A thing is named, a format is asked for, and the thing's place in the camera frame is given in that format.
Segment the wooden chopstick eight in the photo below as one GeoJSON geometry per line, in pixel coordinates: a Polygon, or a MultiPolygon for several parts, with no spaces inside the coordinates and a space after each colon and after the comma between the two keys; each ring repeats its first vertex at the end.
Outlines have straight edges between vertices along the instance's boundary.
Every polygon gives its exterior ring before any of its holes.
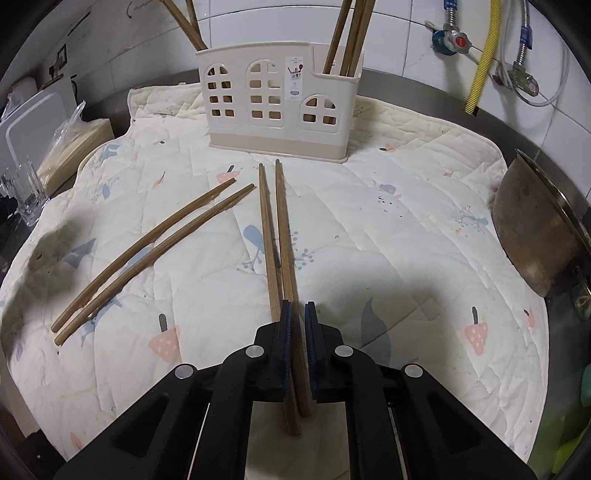
{"type": "Polygon", "coordinates": [[[284,299],[290,303],[291,315],[291,370],[294,376],[294,394],[297,410],[301,417],[312,414],[311,386],[308,378],[307,346],[304,327],[301,323],[301,304],[298,299],[296,266],[294,266],[293,242],[290,236],[290,218],[287,208],[287,185],[284,179],[283,163],[276,159],[276,215],[279,229],[280,269],[284,299]]]}

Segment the wooden chopstick six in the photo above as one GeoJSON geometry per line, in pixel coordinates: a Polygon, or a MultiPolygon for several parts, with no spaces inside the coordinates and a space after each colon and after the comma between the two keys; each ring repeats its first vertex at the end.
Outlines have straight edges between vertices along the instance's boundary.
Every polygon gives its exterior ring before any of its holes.
{"type": "MultiPolygon", "coordinates": [[[[263,251],[266,260],[267,293],[270,301],[270,315],[273,322],[280,320],[281,304],[283,304],[283,289],[281,289],[280,263],[276,254],[276,244],[273,240],[273,215],[270,206],[270,190],[267,186],[266,168],[259,163],[259,206],[260,219],[262,219],[263,251]]],[[[294,397],[294,385],[290,375],[286,396],[283,400],[283,413],[286,420],[287,432],[291,436],[301,435],[301,426],[298,422],[297,401],[294,397]]]]}

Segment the wooden chopstick four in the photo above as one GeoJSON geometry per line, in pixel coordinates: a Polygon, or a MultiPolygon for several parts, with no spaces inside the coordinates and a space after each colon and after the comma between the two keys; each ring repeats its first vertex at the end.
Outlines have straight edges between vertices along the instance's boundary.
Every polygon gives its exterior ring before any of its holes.
{"type": "Polygon", "coordinates": [[[235,184],[235,178],[230,178],[225,182],[217,185],[213,189],[205,192],[204,194],[192,200],[166,219],[161,221],[158,225],[153,227],[145,235],[139,238],[135,243],[123,251],[118,257],[116,257],[103,271],[101,271],[64,309],[64,311],[57,317],[57,319],[51,324],[50,330],[52,333],[57,333],[64,324],[71,318],[71,316],[80,308],[82,308],[96,293],[99,287],[101,287],[110,277],[112,277],[118,270],[120,270],[134,255],[140,250],[145,248],[147,245],[153,243],[158,239],[166,230],[178,223],[180,220],[190,215],[193,211],[197,210],[208,202],[211,202],[217,196],[228,189],[231,185],[235,184]]]}

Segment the wooden chopstick five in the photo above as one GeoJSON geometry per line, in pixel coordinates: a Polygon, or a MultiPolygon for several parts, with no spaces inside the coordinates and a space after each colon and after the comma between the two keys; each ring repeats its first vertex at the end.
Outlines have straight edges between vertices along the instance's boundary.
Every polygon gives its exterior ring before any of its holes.
{"type": "Polygon", "coordinates": [[[189,234],[197,231],[199,227],[204,225],[208,220],[219,213],[228,210],[235,206],[242,198],[249,195],[250,192],[256,189],[256,186],[249,184],[235,194],[230,195],[228,198],[222,200],[218,204],[214,205],[211,209],[199,215],[195,219],[191,220],[185,226],[180,228],[174,234],[170,235],[164,241],[156,245],[150,252],[145,254],[133,265],[125,269],[113,282],[105,287],[97,295],[93,295],[87,302],[83,304],[83,308],[77,313],[77,315],[70,320],[64,327],[60,327],[57,330],[54,338],[56,346],[61,346],[70,336],[72,336],[90,317],[97,313],[103,306],[105,306],[122,288],[135,276],[141,273],[143,270],[151,267],[156,260],[158,260],[164,253],[170,250],[173,246],[176,246],[181,240],[187,237],[189,234]]]}

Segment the wooden chopstick ten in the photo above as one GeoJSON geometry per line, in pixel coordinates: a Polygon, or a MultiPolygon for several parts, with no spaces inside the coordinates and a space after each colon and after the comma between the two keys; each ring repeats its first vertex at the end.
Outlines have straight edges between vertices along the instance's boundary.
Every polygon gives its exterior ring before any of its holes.
{"type": "Polygon", "coordinates": [[[324,68],[322,68],[322,73],[324,74],[329,74],[332,71],[332,65],[334,65],[335,61],[335,54],[338,51],[339,41],[341,41],[342,39],[342,32],[344,32],[346,19],[349,16],[349,10],[351,10],[352,3],[352,0],[342,1],[341,8],[339,9],[339,16],[337,22],[335,22],[335,29],[332,33],[332,39],[329,43],[327,56],[325,57],[325,65],[324,68]]]}

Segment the wooden chopstick two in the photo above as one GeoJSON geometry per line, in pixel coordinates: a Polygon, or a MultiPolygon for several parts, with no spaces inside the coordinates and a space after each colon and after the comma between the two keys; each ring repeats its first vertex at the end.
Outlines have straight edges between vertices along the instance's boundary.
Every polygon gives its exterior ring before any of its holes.
{"type": "Polygon", "coordinates": [[[197,10],[195,10],[194,4],[192,0],[185,0],[185,5],[188,13],[188,18],[192,29],[194,30],[195,35],[197,36],[199,50],[204,50],[207,48],[204,40],[202,39],[201,32],[198,25],[197,19],[197,10]]]}

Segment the wooden chopstick seven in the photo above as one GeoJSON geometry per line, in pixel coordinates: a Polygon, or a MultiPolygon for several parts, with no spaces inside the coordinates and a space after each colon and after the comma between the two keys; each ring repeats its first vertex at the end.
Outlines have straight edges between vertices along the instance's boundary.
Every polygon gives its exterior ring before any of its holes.
{"type": "Polygon", "coordinates": [[[365,10],[365,0],[356,0],[355,7],[353,7],[353,18],[351,25],[349,26],[348,40],[346,40],[346,49],[344,56],[342,57],[341,70],[339,75],[348,76],[349,68],[351,68],[353,60],[353,51],[355,51],[356,37],[358,37],[363,10],[365,10]]]}

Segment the wooden chopstick one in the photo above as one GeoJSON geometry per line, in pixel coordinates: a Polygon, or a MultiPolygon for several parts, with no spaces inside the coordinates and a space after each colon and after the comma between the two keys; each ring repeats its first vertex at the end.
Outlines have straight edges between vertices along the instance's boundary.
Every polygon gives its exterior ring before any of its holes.
{"type": "Polygon", "coordinates": [[[190,24],[187,18],[182,14],[176,4],[171,0],[161,0],[169,14],[175,20],[179,28],[186,35],[187,39],[195,50],[201,51],[206,48],[204,40],[202,40],[200,33],[190,24]]]}

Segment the wooden chopstick nine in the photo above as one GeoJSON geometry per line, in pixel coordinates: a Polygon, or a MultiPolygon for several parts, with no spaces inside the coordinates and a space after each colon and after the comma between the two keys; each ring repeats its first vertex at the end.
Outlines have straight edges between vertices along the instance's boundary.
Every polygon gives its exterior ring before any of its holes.
{"type": "Polygon", "coordinates": [[[363,51],[363,44],[365,44],[367,32],[370,26],[370,19],[372,18],[375,4],[375,0],[368,0],[365,2],[365,5],[363,6],[363,15],[361,17],[358,32],[356,33],[356,42],[355,44],[353,44],[353,56],[349,61],[349,77],[355,76],[356,69],[358,69],[358,66],[360,64],[360,59],[363,51]]]}

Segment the quilted cream patterned mat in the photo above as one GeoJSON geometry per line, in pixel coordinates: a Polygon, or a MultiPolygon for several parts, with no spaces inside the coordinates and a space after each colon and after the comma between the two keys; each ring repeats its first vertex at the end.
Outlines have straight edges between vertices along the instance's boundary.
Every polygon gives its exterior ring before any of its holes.
{"type": "Polygon", "coordinates": [[[331,163],[215,148],[197,84],[127,106],[127,132],[45,205],[1,286],[8,370],[60,456],[297,295],[378,364],[421,365],[528,462],[548,315],[495,232],[495,143],[360,97],[349,157],[331,163]]]}

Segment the beige plastic utensil holder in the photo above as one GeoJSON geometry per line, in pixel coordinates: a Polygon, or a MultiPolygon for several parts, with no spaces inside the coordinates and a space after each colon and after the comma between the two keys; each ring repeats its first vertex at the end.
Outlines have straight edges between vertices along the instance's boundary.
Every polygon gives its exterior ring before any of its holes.
{"type": "Polygon", "coordinates": [[[209,143],[217,148],[342,163],[362,74],[339,73],[339,48],[257,42],[197,53],[209,143]]]}

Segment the green plastic dish rack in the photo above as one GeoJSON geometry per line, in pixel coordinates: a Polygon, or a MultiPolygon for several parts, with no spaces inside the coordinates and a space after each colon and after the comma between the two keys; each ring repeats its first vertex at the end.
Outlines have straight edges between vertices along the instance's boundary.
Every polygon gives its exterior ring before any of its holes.
{"type": "Polygon", "coordinates": [[[587,431],[591,422],[583,429],[583,431],[574,439],[567,441],[566,443],[562,444],[555,455],[555,459],[553,465],[551,467],[551,472],[553,474],[558,474],[560,470],[564,467],[566,462],[569,460],[573,452],[576,450],[580,442],[582,441],[583,437],[586,435],[587,431]]]}

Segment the bagged disposable chopsticks box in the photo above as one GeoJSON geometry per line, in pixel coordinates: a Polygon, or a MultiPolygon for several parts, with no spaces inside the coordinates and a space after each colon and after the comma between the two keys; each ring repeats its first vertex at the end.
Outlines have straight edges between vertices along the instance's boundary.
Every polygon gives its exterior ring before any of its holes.
{"type": "Polygon", "coordinates": [[[47,196],[52,196],[78,170],[81,162],[96,148],[114,138],[110,120],[99,118],[86,122],[82,101],[73,114],[54,132],[48,151],[36,168],[47,196]]]}

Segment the clear glass mug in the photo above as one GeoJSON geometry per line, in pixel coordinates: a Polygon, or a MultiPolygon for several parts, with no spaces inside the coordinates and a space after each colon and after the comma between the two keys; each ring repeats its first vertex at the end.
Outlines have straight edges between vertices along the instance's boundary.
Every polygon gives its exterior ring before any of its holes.
{"type": "Polygon", "coordinates": [[[34,227],[49,201],[43,185],[29,160],[1,174],[1,185],[17,203],[17,212],[28,227],[34,227]]]}

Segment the steel angle valve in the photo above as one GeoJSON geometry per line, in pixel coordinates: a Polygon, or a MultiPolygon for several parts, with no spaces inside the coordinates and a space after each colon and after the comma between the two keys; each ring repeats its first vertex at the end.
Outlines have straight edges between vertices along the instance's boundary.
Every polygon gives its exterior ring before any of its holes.
{"type": "Polygon", "coordinates": [[[539,94],[537,80],[517,61],[512,64],[499,63],[493,75],[493,80],[500,86],[511,90],[521,90],[531,97],[536,97],[539,94]]]}

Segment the thin white tube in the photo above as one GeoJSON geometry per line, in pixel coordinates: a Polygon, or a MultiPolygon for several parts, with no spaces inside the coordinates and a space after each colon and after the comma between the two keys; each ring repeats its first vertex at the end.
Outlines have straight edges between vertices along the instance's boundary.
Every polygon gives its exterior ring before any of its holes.
{"type": "Polygon", "coordinates": [[[523,103],[537,108],[555,105],[566,86],[570,69],[568,46],[533,1],[502,1],[497,65],[517,61],[539,84],[531,97],[511,90],[523,103]]]}

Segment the red handled water valve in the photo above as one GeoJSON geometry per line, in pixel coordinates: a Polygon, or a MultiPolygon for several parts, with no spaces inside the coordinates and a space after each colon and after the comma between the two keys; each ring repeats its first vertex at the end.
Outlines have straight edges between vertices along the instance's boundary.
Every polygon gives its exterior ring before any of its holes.
{"type": "Polygon", "coordinates": [[[430,21],[425,22],[425,27],[431,32],[432,48],[437,54],[449,57],[463,55],[474,63],[478,62],[478,58],[471,53],[473,44],[466,33],[449,26],[439,28],[430,21]]]}

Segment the wall power socket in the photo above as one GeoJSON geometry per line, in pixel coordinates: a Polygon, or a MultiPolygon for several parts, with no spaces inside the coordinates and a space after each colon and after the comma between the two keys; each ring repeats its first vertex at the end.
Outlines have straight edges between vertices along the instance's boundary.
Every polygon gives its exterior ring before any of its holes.
{"type": "Polygon", "coordinates": [[[67,45],[63,44],[56,53],[54,63],[49,67],[48,73],[52,82],[59,80],[63,76],[63,69],[67,65],[67,45]]]}

